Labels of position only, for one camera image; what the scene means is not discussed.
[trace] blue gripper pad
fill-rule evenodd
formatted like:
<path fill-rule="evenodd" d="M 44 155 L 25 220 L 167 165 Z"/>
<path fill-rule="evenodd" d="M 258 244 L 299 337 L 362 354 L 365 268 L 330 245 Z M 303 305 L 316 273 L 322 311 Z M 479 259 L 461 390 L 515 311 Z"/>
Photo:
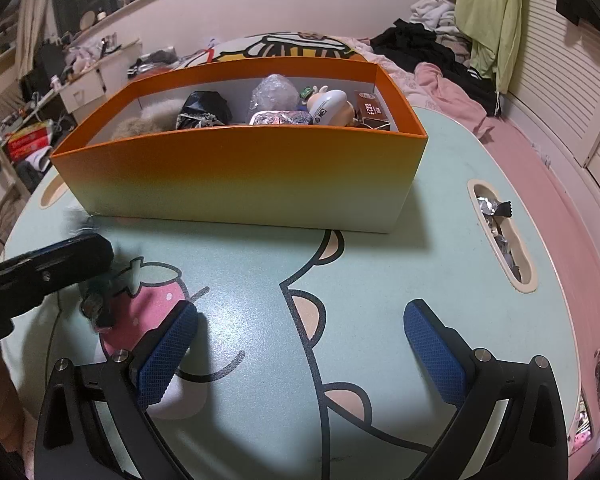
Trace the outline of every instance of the blue gripper pad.
<path fill-rule="evenodd" d="M 410 301 L 404 309 L 404 333 L 429 372 L 442 400 L 460 408 L 466 398 L 464 368 L 422 313 L 419 301 L 422 300 Z"/>
<path fill-rule="evenodd" d="M 198 311 L 192 303 L 187 303 L 138 370 L 136 401 L 142 410 L 162 400 L 191 340 L 196 335 Z"/>

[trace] white cheek illustration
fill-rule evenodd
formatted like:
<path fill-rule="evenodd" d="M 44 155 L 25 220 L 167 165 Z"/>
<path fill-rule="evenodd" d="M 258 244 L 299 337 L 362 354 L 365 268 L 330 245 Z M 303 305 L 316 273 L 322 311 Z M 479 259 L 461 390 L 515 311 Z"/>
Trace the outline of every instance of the white cheek illustration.
<path fill-rule="evenodd" d="M 106 361 L 100 343 L 93 357 L 95 363 Z M 146 412 L 153 418 L 179 420 L 197 414 L 206 403 L 208 383 L 193 383 L 174 376 L 162 400 L 149 406 Z"/>

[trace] orange gradient cardboard box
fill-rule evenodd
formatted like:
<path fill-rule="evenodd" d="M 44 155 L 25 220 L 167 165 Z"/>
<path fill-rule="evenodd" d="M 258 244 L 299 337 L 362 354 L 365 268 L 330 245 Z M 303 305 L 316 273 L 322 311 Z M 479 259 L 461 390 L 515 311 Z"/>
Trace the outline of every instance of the orange gradient cardboard box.
<path fill-rule="evenodd" d="M 279 73 L 378 95 L 393 131 L 335 126 L 216 126 L 111 141 L 121 120 L 167 98 L 216 90 L 244 120 L 251 91 Z M 390 232 L 427 134 L 398 87 L 373 63 L 267 57 L 209 63 L 132 82 L 52 155 L 89 212 L 106 216 Z"/>

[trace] light green table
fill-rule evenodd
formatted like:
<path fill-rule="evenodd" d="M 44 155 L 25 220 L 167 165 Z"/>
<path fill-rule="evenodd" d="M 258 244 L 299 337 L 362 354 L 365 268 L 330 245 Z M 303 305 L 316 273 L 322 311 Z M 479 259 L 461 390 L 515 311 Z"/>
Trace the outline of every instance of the light green table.
<path fill-rule="evenodd" d="M 98 220 L 119 259 L 129 265 L 143 257 L 127 273 L 141 285 L 132 287 L 138 295 L 118 300 L 134 312 L 125 330 L 160 318 L 175 296 L 208 287 L 196 301 L 202 323 L 180 367 L 185 379 L 174 378 L 150 409 L 196 480 L 406 478 L 455 410 L 442 403 L 405 338 L 402 314 L 414 298 L 424 298 L 472 348 L 509 361 L 547 356 L 570 427 L 579 392 L 576 346 L 544 244 L 480 142 L 441 114 L 417 113 L 430 140 L 390 235 Z M 39 206 L 54 175 L 27 204 L 6 257 L 68 237 L 67 210 L 78 207 L 72 194 Z M 505 277 L 470 201 L 473 178 L 511 200 L 538 270 L 535 292 L 522 294 Z M 47 366 L 60 357 L 77 364 L 103 358 L 77 305 L 75 286 L 46 298 L 4 341 L 33 413 Z M 467 473 L 480 467 L 501 416 L 502 406 Z M 119 442 L 114 447 L 122 453 Z M 121 460 L 128 464 L 123 454 Z"/>

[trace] metal screw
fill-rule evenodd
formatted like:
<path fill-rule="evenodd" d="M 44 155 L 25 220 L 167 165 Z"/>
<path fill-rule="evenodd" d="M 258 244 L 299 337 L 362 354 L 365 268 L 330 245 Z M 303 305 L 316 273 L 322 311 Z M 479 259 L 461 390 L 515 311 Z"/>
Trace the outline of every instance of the metal screw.
<path fill-rule="evenodd" d="M 58 361 L 56 362 L 56 370 L 61 372 L 62 370 L 67 368 L 68 365 L 69 365 L 69 359 L 67 359 L 65 357 L 63 357 L 62 359 L 58 359 Z"/>
<path fill-rule="evenodd" d="M 547 368 L 549 366 L 549 359 L 543 355 L 537 355 L 535 358 L 536 364 L 541 368 Z"/>
<path fill-rule="evenodd" d="M 126 350 L 116 350 L 115 352 L 113 352 L 113 355 L 111 356 L 111 358 L 117 363 L 126 361 L 127 357 L 129 357 L 129 352 Z"/>
<path fill-rule="evenodd" d="M 475 358 L 478 359 L 478 361 L 481 361 L 483 363 L 491 360 L 491 352 L 489 352 L 486 348 L 476 349 L 474 355 Z"/>

